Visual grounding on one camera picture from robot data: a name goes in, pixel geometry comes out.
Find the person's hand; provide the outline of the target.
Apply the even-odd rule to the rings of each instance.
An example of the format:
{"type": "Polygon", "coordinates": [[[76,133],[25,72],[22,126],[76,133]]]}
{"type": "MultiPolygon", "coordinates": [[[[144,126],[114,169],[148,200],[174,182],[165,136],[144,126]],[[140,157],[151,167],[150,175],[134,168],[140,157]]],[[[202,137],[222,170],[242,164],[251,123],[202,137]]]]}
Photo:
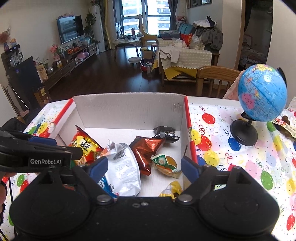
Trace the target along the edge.
{"type": "MultiPolygon", "coordinates": [[[[10,178],[10,177],[13,177],[15,176],[16,173],[1,173],[1,181],[2,181],[2,178],[3,177],[7,177],[7,178],[10,178]]],[[[4,204],[4,201],[6,199],[6,187],[1,183],[1,188],[0,188],[0,194],[1,194],[1,197],[0,197],[0,203],[1,203],[1,206],[4,204]]]]}

